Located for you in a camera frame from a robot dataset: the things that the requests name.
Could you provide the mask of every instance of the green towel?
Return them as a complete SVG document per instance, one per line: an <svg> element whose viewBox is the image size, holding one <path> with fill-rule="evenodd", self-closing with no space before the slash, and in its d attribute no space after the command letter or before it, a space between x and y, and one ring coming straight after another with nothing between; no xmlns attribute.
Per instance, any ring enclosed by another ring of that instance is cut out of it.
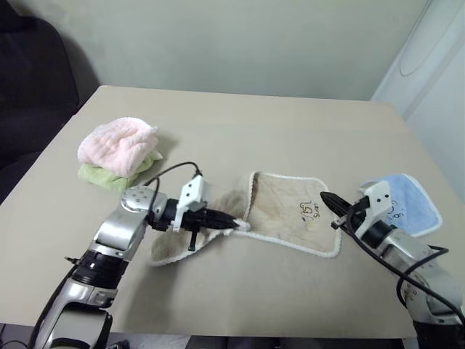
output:
<svg viewBox="0 0 465 349"><path fill-rule="evenodd" d="M163 156L158 151L148 154L144 161L137 167L136 173L129 178L119 177L107 169L96 167L88 164L81 165L78 171L78 177L81 180L99 185L105 189L123 193L139 177L139 173L147 171L153 163L162 159Z"/></svg>

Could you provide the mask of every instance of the folded towel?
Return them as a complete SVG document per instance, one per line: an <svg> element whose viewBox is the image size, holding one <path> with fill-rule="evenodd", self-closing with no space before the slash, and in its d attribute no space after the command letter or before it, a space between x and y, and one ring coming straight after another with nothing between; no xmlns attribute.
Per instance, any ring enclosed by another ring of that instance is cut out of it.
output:
<svg viewBox="0 0 465 349"><path fill-rule="evenodd" d="M95 167L88 164L81 165L81 168L78 171L78 177L86 182L99 185L100 187L121 194L134 183L134 181L139 177L139 173L147 171L151 168L155 161L162 158L163 156L161 156L158 151L149 153L139 167L137 167L135 173L131 177L127 178L119 177L102 167Z"/></svg>
<svg viewBox="0 0 465 349"><path fill-rule="evenodd" d="M341 248L341 232L333 230L332 212L320 198L326 185L316 178L286 177L253 172L236 188L218 193L209 207L242 217L251 225L250 231L202 230L196 240L196 251L218 235L230 233L257 238L321 257L335 257ZM186 258L190 234L170 230L158 233L152 245L154 266Z"/></svg>
<svg viewBox="0 0 465 349"><path fill-rule="evenodd" d="M100 125L78 149L82 164L102 167L118 177L136 173L145 157L155 149L157 127L136 118L120 118Z"/></svg>
<svg viewBox="0 0 465 349"><path fill-rule="evenodd" d="M441 227L441 214L415 178L402 173L378 180L386 180L391 189L392 206L385 223L393 224L412 236L428 234Z"/></svg>

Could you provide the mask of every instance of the beige tabletop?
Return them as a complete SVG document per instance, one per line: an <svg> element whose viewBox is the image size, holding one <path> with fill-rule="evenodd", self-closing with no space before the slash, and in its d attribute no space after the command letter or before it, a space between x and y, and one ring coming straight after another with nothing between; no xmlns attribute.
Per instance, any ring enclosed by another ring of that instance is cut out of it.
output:
<svg viewBox="0 0 465 349"><path fill-rule="evenodd" d="M97 125L134 116L159 126L157 169L193 160L213 185L263 170L318 177L346 199L361 182L413 175L444 219L426 238L465 285L464 207L393 107L372 102L100 87L0 206L0 322L32 325L119 197L77 178ZM177 197L191 169L164 176ZM181 262L148 265L155 232L126 270L113 331L290 337L412 337L395 278L349 238L325 259L246 237L218 238Z"/></svg>

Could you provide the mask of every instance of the towel stack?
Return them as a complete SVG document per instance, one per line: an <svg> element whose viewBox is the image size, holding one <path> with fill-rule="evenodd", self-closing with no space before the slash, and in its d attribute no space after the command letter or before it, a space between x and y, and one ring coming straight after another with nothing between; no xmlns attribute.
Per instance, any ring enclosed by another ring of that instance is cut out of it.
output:
<svg viewBox="0 0 465 349"><path fill-rule="evenodd" d="M120 118L98 126L81 143L78 177L122 193L141 172L162 159L155 149L157 127L136 118Z"/></svg>

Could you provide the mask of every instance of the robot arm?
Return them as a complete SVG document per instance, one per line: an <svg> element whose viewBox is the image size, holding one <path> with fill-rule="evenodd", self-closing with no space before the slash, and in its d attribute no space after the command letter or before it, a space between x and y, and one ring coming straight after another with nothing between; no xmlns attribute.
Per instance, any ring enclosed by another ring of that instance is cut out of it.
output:
<svg viewBox="0 0 465 349"><path fill-rule="evenodd" d="M421 349L465 348L462 293L434 259L440 253L382 221L390 208L387 182L368 183L360 191L363 198L353 206L336 194L321 193L328 208L339 216L333 228L347 232L370 256L400 277L398 297L413 319Z"/></svg>
<svg viewBox="0 0 465 349"><path fill-rule="evenodd" d="M176 223L178 230L192 231L191 250L195 249L195 236L201 228L248 227L224 212L207 209L204 188L200 175L184 186L180 200L168 199L145 186L129 188L82 258L68 259L74 266L39 317L28 347L105 348L112 318L104 309L112 305L118 283L148 225L166 230Z"/></svg>

